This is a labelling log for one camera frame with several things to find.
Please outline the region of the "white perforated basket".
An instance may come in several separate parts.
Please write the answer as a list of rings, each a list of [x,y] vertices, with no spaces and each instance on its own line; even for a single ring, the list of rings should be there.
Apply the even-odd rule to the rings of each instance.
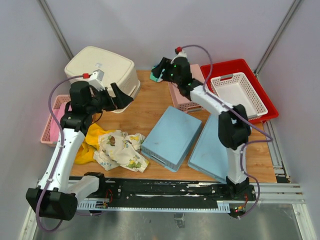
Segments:
[[[257,119],[268,113],[268,109],[243,72],[213,77],[210,86],[218,97],[236,106],[245,107],[250,120]]]

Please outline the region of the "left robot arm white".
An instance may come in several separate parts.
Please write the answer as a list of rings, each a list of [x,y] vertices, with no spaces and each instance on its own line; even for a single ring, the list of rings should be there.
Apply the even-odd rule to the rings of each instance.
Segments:
[[[34,210],[36,220],[41,218],[69,221],[76,214],[78,204],[89,195],[101,198],[107,193],[105,176],[87,172],[78,182],[68,186],[71,168],[81,147],[93,115],[126,108],[133,98],[111,84],[114,97],[102,87],[88,81],[71,84],[70,106],[60,119],[59,138],[45,174],[35,188],[26,192],[26,200]]]

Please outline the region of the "blue perforated basket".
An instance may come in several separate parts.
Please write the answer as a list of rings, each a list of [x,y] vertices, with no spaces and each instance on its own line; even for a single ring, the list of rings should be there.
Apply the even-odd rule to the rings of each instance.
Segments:
[[[218,137],[218,119],[215,116],[207,119],[187,164],[222,184],[226,183],[228,156]]]
[[[169,106],[141,145],[141,153],[177,172],[201,132],[202,121]]]

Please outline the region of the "pink perforated basket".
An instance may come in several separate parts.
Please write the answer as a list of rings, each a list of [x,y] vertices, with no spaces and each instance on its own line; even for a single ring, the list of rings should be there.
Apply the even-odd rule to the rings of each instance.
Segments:
[[[205,78],[198,64],[192,64],[190,66],[190,70],[193,78],[200,81],[202,84],[205,82]],[[169,88],[173,106],[178,110],[185,113],[191,113],[191,112],[197,112],[197,111],[203,110],[203,108],[200,105],[182,96],[176,84],[169,82],[168,88]]]

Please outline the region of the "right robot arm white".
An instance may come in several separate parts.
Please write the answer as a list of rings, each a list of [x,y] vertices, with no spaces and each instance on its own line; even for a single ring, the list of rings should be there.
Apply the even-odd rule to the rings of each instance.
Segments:
[[[205,82],[194,78],[183,51],[173,59],[163,57],[151,70],[151,76],[175,84],[183,97],[210,113],[188,165],[226,184],[230,199],[243,199],[251,192],[243,163],[244,147],[251,135],[245,107],[222,100],[209,91]]]

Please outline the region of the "red plastic tray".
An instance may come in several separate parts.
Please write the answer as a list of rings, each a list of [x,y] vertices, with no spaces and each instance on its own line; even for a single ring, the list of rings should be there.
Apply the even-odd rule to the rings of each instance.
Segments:
[[[263,115],[257,119],[249,119],[251,123],[255,124],[258,122],[265,122],[265,121],[277,118],[279,116],[279,113],[276,107],[274,106],[274,104],[268,97],[267,93],[263,89],[262,85],[259,83],[258,79],[256,78],[253,71],[250,69],[249,65],[244,59],[240,58],[235,60],[214,63],[212,66],[213,66],[212,71],[210,71],[211,66],[209,64],[202,65],[200,67],[203,77],[204,78],[209,77],[207,85],[211,92],[213,92],[211,83],[210,83],[210,80],[212,78],[220,77],[224,75],[230,75],[230,74],[239,73],[239,72],[242,72],[246,75],[246,77],[248,78],[248,80],[250,81],[253,88],[258,93],[259,97],[261,98],[262,102],[264,103],[264,105],[268,110],[268,113],[266,115]]]

